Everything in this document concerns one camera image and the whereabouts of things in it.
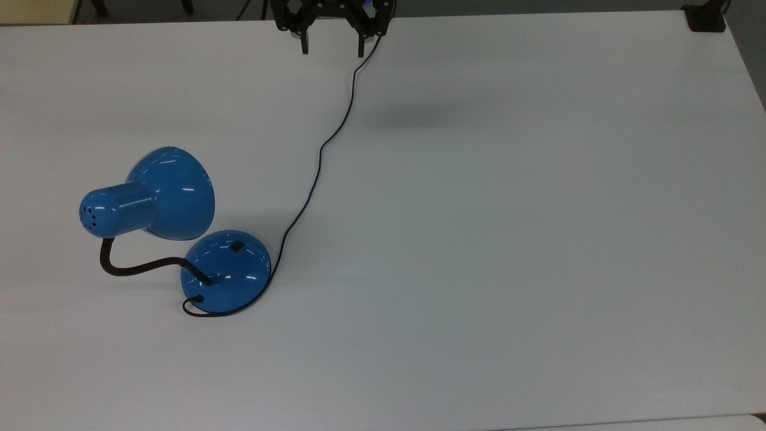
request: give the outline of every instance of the chair leg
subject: chair leg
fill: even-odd
[[[192,0],[181,0],[181,4],[184,5],[184,12],[186,12],[187,15],[194,13],[194,5],[192,4]]]
[[[98,15],[106,16],[106,14],[109,13],[109,11],[106,10],[106,5],[103,3],[103,0],[90,0],[90,2],[93,3],[94,8],[96,8],[96,12],[98,12]]]

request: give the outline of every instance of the black flexible neck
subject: black flexible neck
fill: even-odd
[[[197,267],[189,263],[189,261],[184,258],[162,258],[153,262],[147,262],[142,265],[131,266],[129,268],[117,268],[116,266],[112,265],[110,260],[113,242],[114,238],[104,238],[103,242],[101,243],[101,268],[103,268],[103,270],[108,274],[116,275],[118,277],[127,277],[129,275],[141,274],[142,272],[151,271],[163,266],[178,265],[188,271],[189,274],[194,275],[199,281],[202,282],[203,285],[209,286],[213,284],[213,281],[207,275],[202,274],[202,271],[197,269]]]

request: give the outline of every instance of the floor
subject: floor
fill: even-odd
[[[104,0],[109,14],[99,17],[90,0],[80,0],[75,24],[233,21],[248,0],[192,0],[184,13],[180,0]],[[251,0],[243,20],[260,19],[263,0]],[[400,0],[397,16],[494,15],[556,12],[678,10],[703,0]],[[766,109],[766,0],[732,0],[726,14],[755,89]]]

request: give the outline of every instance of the power cord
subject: power cord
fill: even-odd
[[[235,21],[239,21],[240,18],[242,18],[242,15],[244,15],[244,12],[247,10],[247,6],[250,5],[250,0],[247,0],[244,3],[244,6],[242,6],[242,10],[240,11],[240,14],[237,15],[237,19]],[[269,0],[264,0],[264,6],[260,10],[260,20],[266,21],[266,11],[269,10]]]
[[[394,12],[396,12],[396,2],[394,2]],[[298,211],[298,215],[295,216],[295,219],[292,223],[290,223],[290,226],[285,230],[284,234],[282,235],[282,241],[280,243],[280,251],[277,255],[277,262],[274,263],[274,266],[271,270],[271,275],[269,276],[269,280],[266,282],[266,285],[264,286],[264,289],[261,291],[261,293],[258,294],[255,298],[253,298],[252,301],[248,302],[247,304],[243,305],[242,307],[235,308],[231,311],[222,311],[220,313],[195,313],[194,311],[190,311],[186,308],[186,304],[188,303],[199,303],[203,302],[205,300],[205,297],[202,295],[197,295],[193,298],[187,298],[183,304],[181,304],[181,307],[184,309],[186,314],[194,317],[223,317],[223,316],[230,316],[232,314],[239,313],[240,311],[244,310],[245,308],[250,307],[252,304],[255,304],[256,301],[260,299],[261,296],[266,293],[266,290],[271,285],[272,280],[274,280],[274,275],[277,274],[277,269],[280,267],[280,262],[282,261],[282,253],[285,248],[285,242],[287,241],[287,236],[289,235],[290,231],[293,230],[293,227],[295,227],[295,224],[298,223],[298,220],[303,215],[303,213],[306,211],[306,208],[309,206],[309,202],[311,201],[311,197],[314,195],[314,190],[316,189],[316,184],[319,182],[319,174],[322,173],[322,158],[324,157],[325,148],[327,147],[327,144],[332,142],[333,139],[335,139],[336,136],[338,136],[338,133],[340,133],[341,129],[345,125],[345,122],[349,118],[349,114],[351,113],[351,108],[354,106],[354,96],[356,94],[356,74],[367,64],[368,61],[370,61],[370,58],[372,58],[372,55],[375,53],[375,51],[378,49],[378,45],[381,43],[381,38],[378,37],[378,40],[375,41],[375,46],[372,47],[372,50],[370,51],[370,54],[365,58],[365,60],[357,66],[356,69],[354,69],[354,74],[351,79],[351,98],[349,100],[349,107],[345,110],[345,115],[343,116],[343,120],[340,122],[340,125],[336,129],[335,132],[330,135],[329,138],[322,144],[322,146],[319,147],[319,162],[316,165],[316,175],[314,176],[314,182],[311,184],[311,189],[309,190],[309,195],[306,197],[306,201],[303,203],[303,207],[301,207],[300,211]]]

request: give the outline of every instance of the blue desk lamp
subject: blue desk lamp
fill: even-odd
[[[130,268],[112,265],[110,254],[116,236],[136,229],[164,239],[196,239],[208,230],[214,213],[213,185],[205,168],[191,154],[171,146],[147,154],[123,184],[94,190],[80,204],[83,227],[103,239],[104,271],[127,276],[179,265],[185,270],[181,271],[184,306],[193,302],[209,313],[200,314],[205,316],[243,310],[265,291],[271,260],[252,235],[215,232],[191,247],[186,258],[164,258]]]

